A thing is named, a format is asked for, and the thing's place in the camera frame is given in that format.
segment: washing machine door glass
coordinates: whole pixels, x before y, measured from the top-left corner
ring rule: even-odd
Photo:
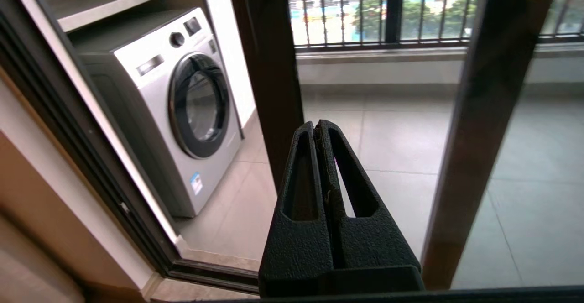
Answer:
[[[229,122],[229,93],[221,68],[200,52],[184,56],[170,85],[169,117],[177,143],[195,158],[215,153]]]

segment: glass pane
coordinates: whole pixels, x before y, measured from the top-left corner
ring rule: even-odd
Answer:
[[[581,67],[563,55],[532,60],[453,288],[584,283]]]
[[[355,62],[346,57],[298,65],[304,119],[330,120],[341,128],[420,258],[461,63]],[[348,199],[344,205],[353,216]]]
[[[292,34],[294,36],[294,45],[308,44],[308,37],[303,0],[288,0],[288,9],[290,10],[290,23],[292,24]]]
[[[558,32],[580,32],[580,25],[582,24],[582,10],[584,8],[582,2],[584,0],[553,0],[546,18],[543,34],[555,33],[557,22],[560,21],[560,16],[563,12],[564,5],[567,6],[567,12],[563,16],[563,20],[559,24]]]
[[[363,41],[380,41],[380,19],[381,26],[385,19],[385,0],[363,0]]]
[[[219,105],[213,86],[213,81],[203,72],[196,72],[188,83],[186,93],[188,126],[199,141],[211,138],[217,130]]]
[[[444,29],[442,37],[469,37],[473,27],[476,4],[478,0],[425,0],[424,2],[424,24],[422,28],[422,38],[438,38],[440,21],[442,20],[442,10],[445,9]],[[402,2],[402,40],[417,39],[422,0],[403,0]]]
[[[558,33],[580,33],[584,22],[584,0],[566,0]]]

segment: balcony railing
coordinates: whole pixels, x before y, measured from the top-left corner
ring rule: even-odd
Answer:
[[[300,52],[469,43],[478,0],[288,0]],[[584,41],[584,0],[554,0],[540,42]]]

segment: washing machine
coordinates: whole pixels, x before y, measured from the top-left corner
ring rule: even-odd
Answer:
[[[200,213],[241,142],[202,10],[125,16],[69,38],[157,199],[173,216]]]

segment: tile floor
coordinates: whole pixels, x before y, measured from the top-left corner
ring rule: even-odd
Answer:
[[[251,122],[246,140],[201,214],[178,224],[191,249],[261,260],[276,187],[259,121]]]
[[[305,120],[341,127],[418,257],[453,101],[451,94],[303,87]],[[453,288],[584,283],[583,138],[584,98],[521,99]],[[267,162],[261,129],[252,124],[211,201],[183,229],[188,243],[261,259],[276,201]]]

